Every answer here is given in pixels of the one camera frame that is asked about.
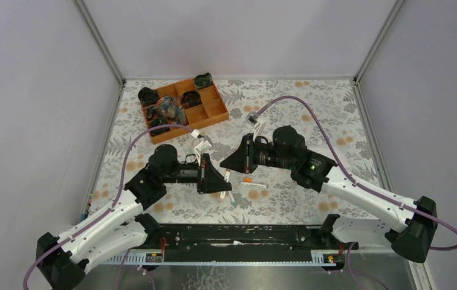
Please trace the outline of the white pen with label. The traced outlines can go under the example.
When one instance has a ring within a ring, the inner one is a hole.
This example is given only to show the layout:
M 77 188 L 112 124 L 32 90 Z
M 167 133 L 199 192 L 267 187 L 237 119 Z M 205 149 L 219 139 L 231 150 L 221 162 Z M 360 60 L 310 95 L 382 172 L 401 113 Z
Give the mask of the white pen with label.
M 263 189 L 266 189 L 268 187 L 265 184 L 258 184 L 258 183 L 253 183 L 253 182 L 240 182 L 240 185 L 246 185 L 246 186 L 250 186 L 250 187 L 259 187 L 259 188 L 263 188 Z

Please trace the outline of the white pen orange tip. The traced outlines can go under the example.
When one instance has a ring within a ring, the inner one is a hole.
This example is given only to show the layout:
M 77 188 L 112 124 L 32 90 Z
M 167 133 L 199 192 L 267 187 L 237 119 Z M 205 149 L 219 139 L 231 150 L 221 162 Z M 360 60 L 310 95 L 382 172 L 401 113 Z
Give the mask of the white pen orange tip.
M 227 195 L 227 193 L 232 189 L 232 186 L 230 185 L 230 174 L 231 174 L 230 169 L 227 169 L 224 174 L 224 182 L 225 182 L 224 187 L 223 187 L 224 190 L 220 193 L 220 196 L 219 196 L 220 199 L 224 199 L 225 196 Z

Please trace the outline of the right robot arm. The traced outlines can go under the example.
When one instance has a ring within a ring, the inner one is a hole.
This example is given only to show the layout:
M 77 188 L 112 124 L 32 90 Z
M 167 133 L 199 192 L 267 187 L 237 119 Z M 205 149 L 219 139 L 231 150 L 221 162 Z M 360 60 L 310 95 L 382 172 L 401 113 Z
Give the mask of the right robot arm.
M 427 259 L 438 227 L 428 218 L 436 216 L 433 199 L 422 196 L 414 200 L 345 175 L 333 157 L 309 150 L 304 137 L 291 126 L 277 128 L 270 143 L 262 136 L 245 134 L 239 147 L 220 166 L 244 174 L 253 173 L 258 166 L 287 169 L 297 185 L 336 196 L 378 219 L 371 227 L 370 222 L 359 224 L 330 216 L 324 226 L 334 240 L 390 243 L 392 250 L 407 260 L 423 263 Z

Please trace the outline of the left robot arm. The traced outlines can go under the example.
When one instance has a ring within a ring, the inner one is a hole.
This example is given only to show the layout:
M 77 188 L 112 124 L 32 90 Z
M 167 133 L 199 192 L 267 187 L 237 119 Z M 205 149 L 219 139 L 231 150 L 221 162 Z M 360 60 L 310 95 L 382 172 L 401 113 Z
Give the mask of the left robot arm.
M 57 236 L 42 235 L 36 266 L 51 288 L 74 289 L 100 262 L 147 242 L 160 225 L 145 211 L 166 195 L 166 184 L 195 184 L 199 194 L 232 190 L 208 153 L 195 157 L 181 163 L 173 145 L 158 146 L 113 202 Z

